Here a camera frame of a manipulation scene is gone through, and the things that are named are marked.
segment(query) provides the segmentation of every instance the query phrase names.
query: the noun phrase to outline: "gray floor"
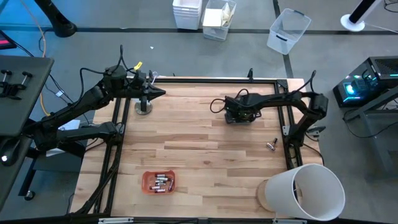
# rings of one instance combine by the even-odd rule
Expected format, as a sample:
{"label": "gray floor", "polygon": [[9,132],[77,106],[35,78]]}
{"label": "gray floor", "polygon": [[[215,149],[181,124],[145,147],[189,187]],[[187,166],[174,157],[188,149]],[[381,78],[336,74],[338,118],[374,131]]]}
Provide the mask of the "gray floor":
{"label": "gray floor", "polygon": [[[33,0],[25,1],[40,25],[49,26],[49,21]],[[175,28],[171,2],[172,0],[54,0],[61,11],[79,27],[124,28]],[[269,29],[275,20],[272,0],[236,2],[238,6],[232,29]],[[289,7],[306,13],[313,20],[310,30],[343,30],[340,17],[350,13],[358,2],[279,0],[279,6],[281,10]],[[397,30],[397,20],[398,14],[387,12],[379,5],[366,22]],[[32,25],[32,20],[19,1],[10,1],[0,15],[0,26]],[[38,32],[5,32],[33,54],[41,55],[37,48],[40,37]],[[284,58],[266,46],[267,38],[267,34],[229,34],[226,42],[215,42],[195,33],[78,32],[66,39],[58,38],[52,32],[46,34],[47,55],[55,59],[52,74],[73,99],[77,99],[80,94],[78,69],[88,67],[101,70],[114,65],[118,59],[119,44],[124,46],[124,56],[129,65],[142,61],[144,71],[151,69],[160,75],[170,76],[175,73],[177,76],[244,77],[252,67],[255,77],[286,78]],[[314,87],[330,99],[328,116],[319,122],[327,127],[322,132],[320,148],[325,157],[325,165],[340,178],[346,191],[346,206],[341,218],[390,223],[398,220],[398,182],[366,180],[371,169],[377,167],[377,160],[368,140],[350,135],[341,120],[343,112],[337,107],[331,93],[331,89],[367,57],[398,55],[397,40],[398,36],[393,33],[304,35],[289,53],[294,78],[308,79],[312,70],[316,69]],[[0,54],[24,55],[24,52],[13,49],[0,51]],[[99,79],[97,75],[87,73],[85,89],[89,89]],[[47,90],[44,90],[44,98],[49,111],[65,106],[64,102]],[[39,119],[42,116],[40,105],[37,104],[32,118]],[[93,113],[88,113],[88,119],[92,117]],[[17,196],[17,191],[29,162],[24,164],[6,206],[0,212],[1,220],[63,215],[66,212],[67,200],[74,191],[78,175],[70,172],[38,172],[32,185],[37,196],[33,201],[25,202]]]}

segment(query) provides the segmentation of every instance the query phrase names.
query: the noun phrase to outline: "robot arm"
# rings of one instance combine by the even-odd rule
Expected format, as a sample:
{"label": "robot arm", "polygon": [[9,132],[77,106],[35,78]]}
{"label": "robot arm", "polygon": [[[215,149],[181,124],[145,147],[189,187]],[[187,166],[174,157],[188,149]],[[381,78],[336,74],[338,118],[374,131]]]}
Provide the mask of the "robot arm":
{"label": "robot arm", "polygon": [[[310,98],[307,106],[302,98]],[[250,123],[261,117],[261,109],[275,106],[294,106],[298,108],[303,117],[294,126],[289,128],[287,135],[289,144],[303,146],[306,130],[318,120],[326,116],[328,98],[322,94],[300,91],[281,93],[275,95],[260,95],[258,93],[247,93],[235,98],[226,96],[224,99],[225,119],[230,123]]]}
{"label": "robot arm", "polygon": [[122,66],[107,68],[103,78],[93,88],[88,90],[77,102],[69,104],[56,113],[44,117],[41,121],[28,124],[23,134],[34,139],[37,149],[47,151],[60,148],[77,156],[75,141],[101,138],[104,141],[118,141],[120,127],[115,127],[112,122],[99,126],[89,126],[76,130],[58,130],[60,126],[90,110],[98,110],[109,104],[114,98],[139,98],[141,110],[146,110],[146,101],[153,100],[165,94],[164,90],[154,87],[147,81],[145,73],[137,71],[132,79],[127,78],[127,72]]}

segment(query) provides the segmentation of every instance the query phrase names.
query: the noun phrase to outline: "butcher block tabletop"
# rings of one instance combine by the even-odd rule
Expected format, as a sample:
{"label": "butcher block tabletop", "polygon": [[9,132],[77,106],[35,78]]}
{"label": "butcher block tabletop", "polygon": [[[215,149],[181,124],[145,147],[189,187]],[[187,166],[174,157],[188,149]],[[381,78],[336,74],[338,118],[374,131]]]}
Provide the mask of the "butcher block tabletop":
{"label": "butcher block tabletop", "polygon": [[[289,90],[304,84],[288,79]],[[277,108],[264,108],[251,124],[226,124],[225,112],[214,114],[210,102],[235,97],[246,88],[251,93],[274,94],[270,84],[155,83],[167,93],[154,101],[148,115],[138,115],[130,105],[121,163],[114,193],[113,217],[274,218],[256,199],[257,186],[286,171]],[[119,119],[123,113],[122,100]],[[216,102],[213,110],[223,107]],[[114,101],[95,113],[93,122],[111,121]],[[293,108],[297,122],[302,114]],[[278,138],[276,150],[266,147]],[[318,143],[305,143],[319,150]],[[100,179],[106,145],[88,151],[83,159],[71,212],[94,192]],[[304,164],[322,164],[320,156],[301,147]],[[175,192],[146,195],[141,190],[145,171],[173,170]],[[108,195],[104,191],[101,208]]]}

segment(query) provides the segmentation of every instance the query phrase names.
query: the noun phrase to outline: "white plastic bin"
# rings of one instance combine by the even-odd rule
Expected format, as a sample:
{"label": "white plastic bin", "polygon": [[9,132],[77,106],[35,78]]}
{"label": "white plastic bin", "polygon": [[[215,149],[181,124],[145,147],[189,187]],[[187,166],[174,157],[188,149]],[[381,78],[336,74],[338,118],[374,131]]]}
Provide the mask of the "white plastic bin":
{"label": "white plastic bin", "polygon": [[173,9],[198,12],[201,9],[201,3],[201,0],[174,0]]}
{"label": "white plastic bin", "polygon": [[197,30],[199,28],[200,16],[192,16],[174,13],[175,23],[180,29]]}
{"label": "white plastic bin", "polygon": [[[224,5],[228,3],[229,8],[231,9],[231,12],[235,11],[236,7],[236,2],[231,1],[231,0],[209,0],[209,2],[206,5],[206,9],[222,9]],[[203,16],[202,16],[202,22],[203,18],[205,16],[206,10],[204,10]],[[213,39],[213,40],[219,40],[219,41],[225,41],[226,36],[228,35],[228,30],[229,27],[232,23],[232,19],[230,20],[228,26],[226,27],[203,27],[203,36],[205,38]]]}
{"label": "white plastic bin", "polygon": [[286,55],[307,30],[311,19],[301,12],[284,9],[271,26],[268,47]]}
{"label": "white plastic bin", "polygon": [[180,29],[197,30],[200,23],[202,0],[174,0],[175,23]]}

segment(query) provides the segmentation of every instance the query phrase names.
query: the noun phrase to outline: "black desk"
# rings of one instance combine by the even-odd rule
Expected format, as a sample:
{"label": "black desk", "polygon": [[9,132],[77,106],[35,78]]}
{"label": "black desk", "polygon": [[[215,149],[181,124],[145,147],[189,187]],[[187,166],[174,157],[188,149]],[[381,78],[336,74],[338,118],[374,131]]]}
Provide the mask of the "black desk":
{"label": "black desk", "polygon": [[[7,81],[12,84],[22,83],[22,72],[29,72],[32,78],[26,81],[27,88],[19,91],[21,100],[0,98],[0,140],[4,137],[18,136],[29,119],[30,113],[43,89],[54,63],[51,58],[18,57],[0,55],[0,70],[10,70],[11,77]],[[30,149],[31,139],[21,136],[19,156],[15,164],[6,167],[0,164],[0,210],[7,199],[11,187],[18,175],[19,169]]]}

